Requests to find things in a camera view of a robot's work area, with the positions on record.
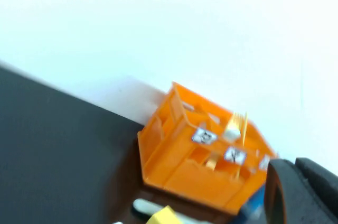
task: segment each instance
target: black object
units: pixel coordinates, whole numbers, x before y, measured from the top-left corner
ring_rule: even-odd
[[[338,177],[317,163],[271,160],[265,190],[268,223],[338,223]]]
[[[141,128],[0,68],[0,223],[111,223],[107,186]]]

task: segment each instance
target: orange plastic crate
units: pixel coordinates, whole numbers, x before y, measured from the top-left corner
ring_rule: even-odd
[[[222,135],[231,116],[232,112],[174,83],[138,133],[144,182],[237,214],[264,184],[266,160],[275,154],[251,122],[244,145],[240,140],[224,139]],[[201,142],[203,132],[212,137]],[[239,162],[229,159],[234,150],[241,155]],[[217,159],[214,169],[206,166],[211,158]]]

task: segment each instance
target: blue object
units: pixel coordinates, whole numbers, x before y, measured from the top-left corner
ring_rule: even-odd
[[[256,219],[263,212],[265,185],[263,185],[251,198],[241,207],[238,215],[231,224],[243,224],[249,219]]]

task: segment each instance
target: black plastic part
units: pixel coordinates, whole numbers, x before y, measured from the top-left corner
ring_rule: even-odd
[[[295,165],[317,196],[338,218],[338,177],[308,158],[297,158]]]
[[[338,223],[308,179],[286,160],[269,163],[264,206],[268,223]]]

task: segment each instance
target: brown base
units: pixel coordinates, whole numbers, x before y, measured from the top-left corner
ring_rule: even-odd
[[[135,199],[142,198],[162,206],[170,206],[175,211],[198,220],[215,224],[230,222],[233,216],[198,203],[176,197],[164,191],[143,184],[137,140],[125,154],[125,158],[110,178],[106,190],[106,211],[109,223],[121,221],[123,224],[145,223],[132,214]]]

